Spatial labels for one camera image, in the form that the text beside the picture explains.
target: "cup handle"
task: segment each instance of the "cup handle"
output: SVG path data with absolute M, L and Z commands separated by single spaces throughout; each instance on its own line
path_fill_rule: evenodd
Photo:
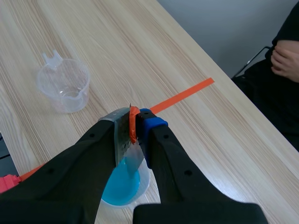
M 63 59 L 56 50 L 53 50 L 53 54 L 54 56 L 52 58 L 48 58 L 46 53 L 43 53 L 43 58 L 46 62 L 46 65 L 49 65 L 51 69 L 56 70 L 57 66 L 61 64 Z

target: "cup with blue liquid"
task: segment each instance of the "cup with blue liquid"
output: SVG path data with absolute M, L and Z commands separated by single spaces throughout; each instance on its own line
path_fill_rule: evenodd
M 127 207 L 143 195 L 150 185 L 150 172 L 145 159 L 137 170 L 132 171 L 130 150 L 132 152 L 132 147 L 112 172 L 102 195 L 102 202 L 114 208 Z

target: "blue clamp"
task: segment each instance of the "blue clamp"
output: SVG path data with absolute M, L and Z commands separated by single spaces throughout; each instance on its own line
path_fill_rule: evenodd
M 141 109 L 140 110 L 141 112 L 143 111 L 149 111 L 151 112 L 150 109 Z M 148 118 L 148 119 L 145 119 L 143 121 L 143 135 L 141 137 L 142 141 L 144 142 L 144 150 L 145 152 L 144 155 L 145 155 L 145 159 L 146 161 L 148 162 L 148 158 L 147 158 L 147 145 L 148 145 L 148 137 L 149 137 L 149 132 L 152 128 L 154 127 L 157 127 L 157 126 L 162 126 L 162 125 L 166 125 L 168 126 L 168 123 L 167 121 L 163 120 L 162 118 L 159 118 L 159 117 L 156 117 L 156 118 Z

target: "orange tape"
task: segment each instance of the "orange tape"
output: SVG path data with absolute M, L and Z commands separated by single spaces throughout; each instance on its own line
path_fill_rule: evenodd
M 201 83 L 198 83 L 198 84 L 192 86 L 191 88 L 189 88 L 183 92 L 180 92 L 179 94 L 157 104 L 156 106 L 153 106 L 150 110 L 154 114 L 159 113 L 162 110 L 165 110 L 166 108 L 176 104 L 177 102 L 191 96 L 192 94 L 198 92 L 199 90 L 206 88 L 207 86 L 209 86 L 213 83 L 214 83 L 214 80 L 212 78 L 208 78 L 205 81 L 202 81 Z
M 206 88 L 207 86 L 211 85 L 214 83 L 214 80 L 212 78 L 208 78 L 205 81 L 202 81 L 194 86 L 192 86 L 191 88 L 157 104 L 156 106 L 153 106 L 150 110 L 152 111 L 152 113 L 159 113 L 162 110 L 165 110 L 166 108 L 176 104 L 177 102 L 191 96 L 192 94 L 198 92 L 199 90 L 202 90 L 204 88 Z M 129 135 L 130 135 L 130 139 L 132 141 L 132 143 L 134 144 L 136 142 L 136 123 L 135 123 L 135 117 L 137 114 L 139 114 L 140 111 L 138 109 L 138 107 L 136 106 L 132 106 L 130 107 L 130 114 L 129 114 Z M 26 180 L 28 177 L 30 177 L 33 173 L 35 173 L 41 166 L 29 171 L 28 173 L 25 173 L 24 175 L 22 175 L 21 181 Z
M 137 141 L 136 136 L 136 115 L 140 113 L 140 110 L 136 106 L 130 106 L 130 114 L 129 114 L 129 136 L 131 142 L 135 144 Z
M 23 174 L 22 176 L 20 176 L 21 181 L 26 180 L 27 178 L 29 178 L 31 175 L 33 175 L 40 167 L 42 167 L 43 165 L 34 168 L 33 170 L 29 171 L 28 173 Z

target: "wooden table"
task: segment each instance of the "wooden table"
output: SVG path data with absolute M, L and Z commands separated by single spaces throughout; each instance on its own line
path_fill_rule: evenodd
M 42 53 L 53 49 L 90 70 L 79 112 L 56 113 L 36 89 Z M 0 1 L 0 131 L 19 174 L 107 113 L 151 107 L 209 77 L 214 84 L 159 116 L 224 194 L 259 204 L 271 223 L 297 223 L 299 154 L 156 1 Z M 152 175 L 137 203 L 157 201 Z M 132 209 L 101 204 L 97 222 L 130 222 Z

